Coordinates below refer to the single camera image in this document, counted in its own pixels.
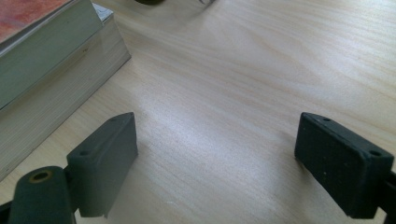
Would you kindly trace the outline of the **red illustrated book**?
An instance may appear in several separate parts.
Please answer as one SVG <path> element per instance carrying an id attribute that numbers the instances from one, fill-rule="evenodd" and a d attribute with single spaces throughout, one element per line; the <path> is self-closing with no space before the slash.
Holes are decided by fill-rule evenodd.
<path id="1" fill-rule="evenodd" d="M 92 0 L 0 0 L 0 109 L 102 26 Z"/>

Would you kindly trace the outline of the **blue book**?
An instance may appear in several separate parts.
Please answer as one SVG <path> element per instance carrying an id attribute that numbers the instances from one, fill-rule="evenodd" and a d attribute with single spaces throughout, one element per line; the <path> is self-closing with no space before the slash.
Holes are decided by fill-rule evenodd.
<path id="1" fill-rule="evenodd" d="M 0 112 L 0 181 L 130 59 L 113 11 L 93 7 L 103 27 Z"/>

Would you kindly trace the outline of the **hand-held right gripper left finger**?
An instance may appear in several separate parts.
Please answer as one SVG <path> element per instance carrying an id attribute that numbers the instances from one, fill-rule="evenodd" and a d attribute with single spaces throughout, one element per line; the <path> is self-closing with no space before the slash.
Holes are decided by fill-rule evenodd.
<path id="1" fill-rule="evenodd" d="M 132 112 L 108 119 L 67 155 L 72 204 L 82 217 L 109 213 L 137 155 Z"/>

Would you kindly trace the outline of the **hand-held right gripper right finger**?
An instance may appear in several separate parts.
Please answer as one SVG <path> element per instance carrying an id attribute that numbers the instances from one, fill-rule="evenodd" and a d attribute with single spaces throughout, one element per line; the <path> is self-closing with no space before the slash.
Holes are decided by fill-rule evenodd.
<path id="1" fill-rule="evenodd" d="M 352 218 L 394 217 L 394 156 L 326 117 L 300 116 L 294 156 Z"/>

